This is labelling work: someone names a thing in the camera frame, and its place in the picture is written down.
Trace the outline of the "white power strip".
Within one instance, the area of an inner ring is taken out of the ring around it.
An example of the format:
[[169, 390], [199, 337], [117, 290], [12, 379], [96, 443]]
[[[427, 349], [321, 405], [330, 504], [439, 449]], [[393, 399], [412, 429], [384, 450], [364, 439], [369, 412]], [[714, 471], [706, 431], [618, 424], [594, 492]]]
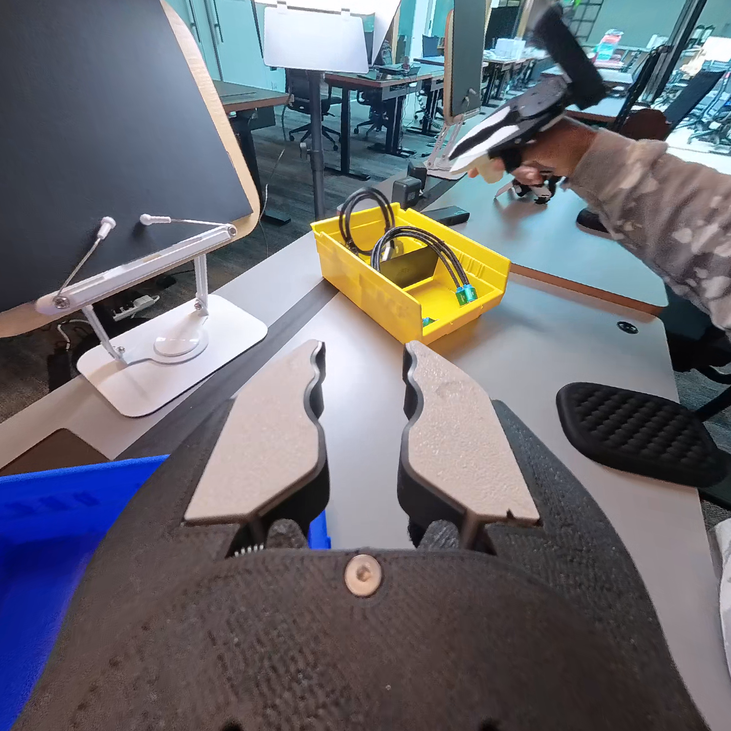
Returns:
[[112, 308], [114, 322], [120, 322], [137, 316], [142, 311], [154, 306], [160, 300], [160, 295], [140, 295], [122, 300], [121, 303]]

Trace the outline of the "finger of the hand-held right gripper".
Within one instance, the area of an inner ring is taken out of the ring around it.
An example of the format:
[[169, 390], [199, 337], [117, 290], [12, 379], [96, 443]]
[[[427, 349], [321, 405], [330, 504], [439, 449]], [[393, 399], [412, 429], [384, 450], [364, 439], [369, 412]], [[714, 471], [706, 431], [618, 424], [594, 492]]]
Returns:
[[533, 143], [538, 129], [516, 126], [473, 129], [450, 153], [450, 173], [476, 171], [480, 176], [502, 176], [515, 169], [522, 160], [522, 149]]
[[494, 159], [525, 142], [521, 114], [516, 105], [503, 105], [457, 142], [450, 161]]

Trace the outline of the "blue plastic bin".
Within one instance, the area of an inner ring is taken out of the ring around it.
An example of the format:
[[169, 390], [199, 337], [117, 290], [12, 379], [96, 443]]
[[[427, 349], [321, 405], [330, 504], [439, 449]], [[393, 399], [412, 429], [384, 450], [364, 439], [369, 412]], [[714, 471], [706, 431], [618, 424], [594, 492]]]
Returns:
[[31, 696], [97, 544], [166, 458], [2, 477], [2, 729]]

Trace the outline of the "yellow plastic bin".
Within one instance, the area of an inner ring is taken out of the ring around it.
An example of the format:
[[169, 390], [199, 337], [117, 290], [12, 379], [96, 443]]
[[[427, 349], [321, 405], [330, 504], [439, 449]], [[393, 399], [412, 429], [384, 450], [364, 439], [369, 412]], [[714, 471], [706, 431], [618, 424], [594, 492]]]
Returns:
[[[455, 252], [477, 290], [477, 300], [459, 305], [455, 286], [441, 262], [431, 279], [406, 289], [397, 287], [371, 268], [369, 257], [345, 247], [337, 217], [311, 225], [326, 280], [401, 343], [433, 343], [498, 306], [507, 287], [509, 259], [424, 214], [403, 211], [398, 204], [394, 208], [397, 225], [432, 232]], [[423, 328], [426, 316], [436, 322]]]

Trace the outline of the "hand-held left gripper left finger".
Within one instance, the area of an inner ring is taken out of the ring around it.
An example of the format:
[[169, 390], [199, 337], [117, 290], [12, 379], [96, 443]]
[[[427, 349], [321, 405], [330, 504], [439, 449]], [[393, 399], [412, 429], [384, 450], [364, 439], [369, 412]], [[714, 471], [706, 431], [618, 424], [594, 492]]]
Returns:
[[297, 498], [292, 517], [309, 525], [327, 505], [324, 430], [325, 343], [308, 340], [269, 361], [242, 386], [184, 513], [191, 525], [264, 520]]

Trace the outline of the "black braided gripper tether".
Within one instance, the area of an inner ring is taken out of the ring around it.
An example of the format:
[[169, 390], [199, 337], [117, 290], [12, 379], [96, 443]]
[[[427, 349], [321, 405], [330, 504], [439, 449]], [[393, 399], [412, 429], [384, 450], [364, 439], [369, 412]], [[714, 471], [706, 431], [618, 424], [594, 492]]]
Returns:
[[606, 97], [605, 81], [564, 23], [559, 3], [534, 1], [526, 30], [531, 41], [561, 67], [568, 84], [568, 105], [586, 110]]

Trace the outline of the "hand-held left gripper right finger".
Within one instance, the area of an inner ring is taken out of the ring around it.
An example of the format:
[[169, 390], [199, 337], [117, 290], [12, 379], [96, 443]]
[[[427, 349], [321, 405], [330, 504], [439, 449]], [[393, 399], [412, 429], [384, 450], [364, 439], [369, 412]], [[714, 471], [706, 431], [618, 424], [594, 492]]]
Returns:
[[541, 517], [488, 393], [425, 344], [404, 346], [404, 414], [397, 499], [411, 525], [458, 529], [472, 548], [490, 524], [535, 527]]

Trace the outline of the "white light panel on stand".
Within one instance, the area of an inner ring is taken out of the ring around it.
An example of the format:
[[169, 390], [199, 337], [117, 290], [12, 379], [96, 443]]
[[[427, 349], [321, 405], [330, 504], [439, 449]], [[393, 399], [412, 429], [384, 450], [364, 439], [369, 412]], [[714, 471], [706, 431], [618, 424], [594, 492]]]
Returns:
[[321, 82], [326, 72], [369, 70], [362, 15], [343, 2], [260, 2], [264, 7], [262, 54], [270, 67], [304, 71], [310, 96], [310, 165], [315, 221], [324, 219], [324, 150]]

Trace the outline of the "person's right forearm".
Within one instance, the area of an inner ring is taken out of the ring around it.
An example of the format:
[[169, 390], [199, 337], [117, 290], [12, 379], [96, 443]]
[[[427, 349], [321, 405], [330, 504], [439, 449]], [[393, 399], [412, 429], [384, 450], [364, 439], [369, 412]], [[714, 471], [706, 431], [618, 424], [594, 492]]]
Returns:
[[730, 331], [730, 177], [600, 130], [569, 179], [608, 233]]

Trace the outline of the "wooden top standing desk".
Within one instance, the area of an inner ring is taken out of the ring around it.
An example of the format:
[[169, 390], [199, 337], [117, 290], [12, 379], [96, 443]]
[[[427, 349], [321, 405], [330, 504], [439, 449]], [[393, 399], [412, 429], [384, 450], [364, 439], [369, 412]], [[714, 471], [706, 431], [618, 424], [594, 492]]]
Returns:
[[251, 134], [253, 130], [276, 125], [275, 107], [286, 105], [288, 96], [284, 92], [222, 80], [214, 80], [214, 86], [260, 196], [263, 220], [280, 227], [289, 224], [288, 215], [270, 209], [265, 203], [265, 190], [261, 184], [257, 154]]
[[355, 180], [366, 181], [369, 176], [351, 168], [350, 135], [353, 131], [351, 123], [351, 96], [355, 92], [364, 92], [374, 96], [377, 102], [383, 103], [387, 113], [386, 139], [383, 143], [375, 143], [370, 149], [390, 156], [406, 159], [415, 155], [415, 151], [403, 147], [401, 138], [404, 130], [404, 106], [410, 95], [426, 92], [425, 117], [416, 133], [432, 137], [431, 123], [436, 112], [439, 95], [444, 87], [444, 71], [433, 68], [431, 71], [418, 72], [412, 75], [393, 75], [371, 70], [366, 74], [348, 72], [325, 72], [324, 81], [328, 86], [337, 88], [342, 93], [341, 125], [340, 125], [340, 166], [326, 167], [336, 175]]

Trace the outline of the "white tablet stand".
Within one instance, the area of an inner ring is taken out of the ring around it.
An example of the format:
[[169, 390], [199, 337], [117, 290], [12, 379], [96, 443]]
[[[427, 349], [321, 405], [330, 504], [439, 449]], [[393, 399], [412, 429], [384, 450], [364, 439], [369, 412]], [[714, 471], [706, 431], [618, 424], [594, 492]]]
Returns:
[[451, 172], [452, 162], [450, 161], [450, 154], [457, 144], [463, 124], [465, 121], [477, 117], [480, 113], [480, 107], [476, 110], [468, 110], [465, 113], [453, 115], [450, 111], [451, 102], [451, 82], [445, 81], [443, 88], [444, 123], [441, 132], [434, 142], [434, 148], [425, 161], [425, 169], [427, 175], [433, 178], [459, 180], [465, 173]]
[[[214, 223], [142, 214], [140, 223], [191, 224], [205, 229], [158, 253], [106, 270], [76, 284], [72, 280], [115, 227], [105, 216], [94, 243], [60, 288], [39, 298], [36, 311], [57, 318], [81, 310], [99, 345], [78, 360], [78, 371], [117, 412], [138, 418], [153, 414], [215, 371], [264, 340], [268, 327], [220, 295], [210, 294], [207, 259], [234, 240], [233, 223]], [[141, 326], [110, 337], [93, 305], [185, 262], [195, 267], [195, 298]]]

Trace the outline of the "black board with cardboard rim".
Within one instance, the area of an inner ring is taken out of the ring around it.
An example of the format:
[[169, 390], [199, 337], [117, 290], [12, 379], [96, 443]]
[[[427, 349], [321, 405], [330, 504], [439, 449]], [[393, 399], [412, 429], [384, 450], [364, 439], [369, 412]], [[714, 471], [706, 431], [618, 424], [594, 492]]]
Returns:
[[455, 1], [447, 16], [443, 117], [448, 125], [480, 111], [487, 14], [486, 1]]
[[168, 2], [2, 2], [2, 338], [250, 234], [260, 201], [192, 32]]

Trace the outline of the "black office chair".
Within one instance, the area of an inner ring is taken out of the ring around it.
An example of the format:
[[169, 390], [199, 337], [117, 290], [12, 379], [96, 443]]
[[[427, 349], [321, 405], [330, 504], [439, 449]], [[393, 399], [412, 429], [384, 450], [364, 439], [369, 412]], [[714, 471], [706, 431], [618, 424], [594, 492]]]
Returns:
[[[281, 113], [281, 128], [284, 137], [290, 142], [295, 141], [295, 134], [304, 132], [300, 142], [305, 142], [311, 136], [311, 122], [286, 132], [284, 128], [284, 113], [286, 109], [301, 113], [311, 114], [311, 95], [307, 72], [299, 69], [285, 69], [285, 91], [288, 93], [286, 107]], [[319, 94], [321, 117], [330, 114], [330, 109], [335, 105], [342, 105], [341, 96], [333, 96], [333, 87], [327, 86], [327, 95]]]
[[688, 142], [729, 147], [730, 71], [701, 70], [663, 112], [668, 133], [690, 129]]

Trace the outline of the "person's right hand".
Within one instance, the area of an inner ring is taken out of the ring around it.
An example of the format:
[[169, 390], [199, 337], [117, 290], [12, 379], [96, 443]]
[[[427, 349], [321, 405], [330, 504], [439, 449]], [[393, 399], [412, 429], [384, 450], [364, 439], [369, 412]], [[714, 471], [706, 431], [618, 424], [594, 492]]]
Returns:
[[598, 130], [561, 118], [520, 149], [521, 163], [510, 172], [521, 184], [539, 186], [545, 178], [568, 178], [593, 145]]

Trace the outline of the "black silver adapter hub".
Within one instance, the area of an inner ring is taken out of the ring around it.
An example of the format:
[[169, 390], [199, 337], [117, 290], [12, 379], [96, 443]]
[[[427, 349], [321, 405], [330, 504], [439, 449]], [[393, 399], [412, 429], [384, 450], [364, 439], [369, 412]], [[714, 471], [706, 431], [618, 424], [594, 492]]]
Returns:
[[438, 254], [424, 246], [381, 262], [379, 272], [397, 287], [406, 289], [434, 276]]

